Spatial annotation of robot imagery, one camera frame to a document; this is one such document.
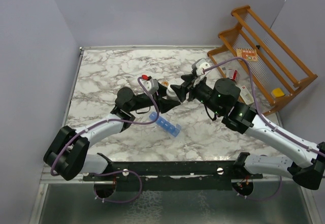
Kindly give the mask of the blue weekly pill organizer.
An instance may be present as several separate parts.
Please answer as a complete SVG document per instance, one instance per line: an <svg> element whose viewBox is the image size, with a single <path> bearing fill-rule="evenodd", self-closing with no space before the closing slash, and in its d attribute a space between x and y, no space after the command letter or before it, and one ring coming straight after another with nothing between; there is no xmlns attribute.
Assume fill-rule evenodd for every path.
<svg viewBox="0 0 325 224"><path fill-rule="evenodd" d="M159 116L155 123L173 137L178 136L181 131L181 125L172 124L162 116Z"/></svg>

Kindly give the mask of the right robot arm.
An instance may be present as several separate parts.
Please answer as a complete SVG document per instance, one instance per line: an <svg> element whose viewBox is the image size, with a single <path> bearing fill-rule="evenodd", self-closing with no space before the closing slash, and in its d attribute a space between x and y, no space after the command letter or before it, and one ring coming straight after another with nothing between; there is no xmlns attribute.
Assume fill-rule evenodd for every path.
<svg viewBox="0 0 325 224"><path fill-rule="evenodd" d="M206 79L195 84L193 75L181 78L184 81L181 85L170 86L181 102L200 101L217 117L222 117L221 122L228 129L256 138L284 155L242 153L233 166L237 178L270 174L290 178L310 190L319 189L324 174L324 143L299 138L259 115L255 108L239 102L240 89L229 78L218 79L212 88L206 84Z"/></svg>

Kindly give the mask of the white pill bottle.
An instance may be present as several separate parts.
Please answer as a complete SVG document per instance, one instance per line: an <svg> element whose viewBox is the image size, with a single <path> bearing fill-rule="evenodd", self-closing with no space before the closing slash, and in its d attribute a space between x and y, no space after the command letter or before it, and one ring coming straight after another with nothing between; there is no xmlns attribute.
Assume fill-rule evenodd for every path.
<svg viewBox="0 0 325 224"><path fill-rule="evenodd" d="M176 93L173 91L170 84L168 85L166 90L166 98L167 100L179 101Z"/></svg>

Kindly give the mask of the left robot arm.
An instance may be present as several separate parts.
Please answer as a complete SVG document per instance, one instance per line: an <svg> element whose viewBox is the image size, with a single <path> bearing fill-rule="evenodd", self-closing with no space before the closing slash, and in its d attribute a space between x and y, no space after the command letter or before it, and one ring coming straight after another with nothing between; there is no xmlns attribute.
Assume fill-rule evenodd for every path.
<svg viewBox="0 0 325 224"><path fill-rule="evenodd" d="M92 145L125 131L132 124L139 124L132 115L133 111L153 106L160 114L181 104L179 101L167 100L167 89L161 84L154 88L153 93L145 85L142 88L144 93L138 95L129 87L121 88L111 113L98 122L79 129L62 127L43 157L44 163L51 168L50 174L65 180L75 178L84 166L89 165L87 152Z"/></svg>

